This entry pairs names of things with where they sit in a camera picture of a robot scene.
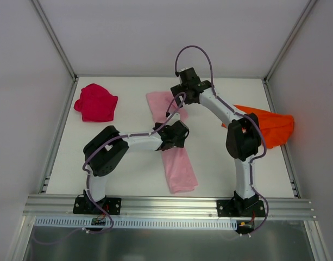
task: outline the red cloth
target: red cloth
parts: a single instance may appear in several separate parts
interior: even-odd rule
[[[112,121],[117,102],[117,96],[92,83],[81,90],[79,100],[74,103],[74,109],[81,112],[83,121]]]
[[[264,136],[267,148],[283,145],[294,130],[294,118],[291,115],[280,115],[270,111],[235,105],[247,114],[254,113],[258,117],[259,128]]]

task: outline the enclosure wall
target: enclosure wall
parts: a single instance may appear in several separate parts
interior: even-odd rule
[[[277,111],[295,118],[288,146],[333,259],[333,1],[318,1],[270,84]]]
[[[29,1],[0,0],[0,260],[37,192],[70,85]]]
[[[216,77],[266,75],[308,0],[40,0],[78,74],[172,76],[200,45]],[[180,67],[208,75],[199,51]]]

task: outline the robotic arm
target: robotic arm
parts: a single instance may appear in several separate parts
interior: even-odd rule
[[[251,160],[258,153],[261,139],[247,117],[250,117],[259,126],[257,116],[255,114],[244,116],[243,111],[220,100],[218,94],[213,94],[211,83],[208,80],[202,82],[194,68],[183,69],[178,74],[180,84],[171,88],[173,96],[176,97],[180,92],[185,92],[184,104],[201,104],[228,127],[225,144],[229,154],[235,159],[236,167],[236,190],[234,191],[234,200],[232,201],[234,206],[232,208],[239,215],[251,216],[252,206],[259,201],[258,195],[252,188],[254,163]],[[176,102],[180,104],[181,99],[177,98]]]
[[[81,205],[77,208],[81,210],[76,210],[75,214],[100,213],[92,201],[101,208],[106,205],[105,188],[108,174],[115,169],[126,153],[142,150],[165,151],[174,147],[184,147],[189,129],[180,121],[180,115],[175,113],[167,125],[162,125],[162,123],[156,123],[152,131],[133,134],[121,133],[114,126],[108,126],[84,147],[85,160],[92,157],[88,162],[90,178],[87,187],[90,195],[84,191],[84,197],[77,201]],[[108,140],[112,142],[99,150]]]

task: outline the cloth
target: cloth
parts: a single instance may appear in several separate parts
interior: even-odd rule
[[[151,92],[146,95],[154,122],[166,121],[166,110],[173,99],[168,91]],[[170,113],[177,108],[176,103],[171,106]],[[180,118],[185,121],[188,113],[184,108],[178,110]],[[161,152],[165,176],[171,193],[193,191],[198,185],[192,164],[185,148],[171,148]]]
[[[241,105],[235,107],[247,114],[254,113],[258,116],[259,128],[267,148],[285,144],[294,131],[294,118],[291,115],[280,115]]]
[[[118,97],[110,94],[102,86],[92,83],[81,90],[80,98],[74,103],[74,109],[81,112],[83,121],[112,121]]]

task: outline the orange cloth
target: orange cloth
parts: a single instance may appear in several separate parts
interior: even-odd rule
[[[235,105],[247,114],[254,113],[258,116],[259,128],[262,132],[267,148],[285,144],[294,130],[294,118],[291,115],[280,115],[266,110]]]

